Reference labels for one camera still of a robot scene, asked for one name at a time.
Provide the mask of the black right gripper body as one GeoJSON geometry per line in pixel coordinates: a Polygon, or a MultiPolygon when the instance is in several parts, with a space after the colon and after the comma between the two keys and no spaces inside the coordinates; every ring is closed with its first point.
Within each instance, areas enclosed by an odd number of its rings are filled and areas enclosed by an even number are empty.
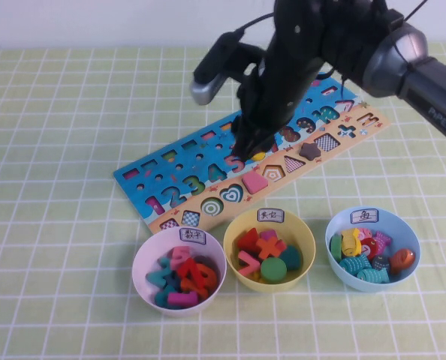
{"type": "Polygon", "coordinates": [[[273,19],[272,40],[240,100],[240,127],[248,132],[285,126],[323,66],[323,1],[277,1],[273,19]]]}

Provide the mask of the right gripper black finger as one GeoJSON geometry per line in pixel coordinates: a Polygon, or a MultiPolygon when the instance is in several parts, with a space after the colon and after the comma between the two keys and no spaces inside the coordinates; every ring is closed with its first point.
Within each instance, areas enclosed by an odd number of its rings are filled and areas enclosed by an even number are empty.
{"type": "Polygon", "coordinates": [[[256,131],[256,152],[267,153],[275,143],[275,135],[278,133],[277,127],[260,127],[256,131]]]}
{"type": "Polygon", "coordinates": [[[231,133],[235,140],[231,154],[236,157],[250,157],[255,147],[255,126],[246,118],[235,118],[231,133]]]}

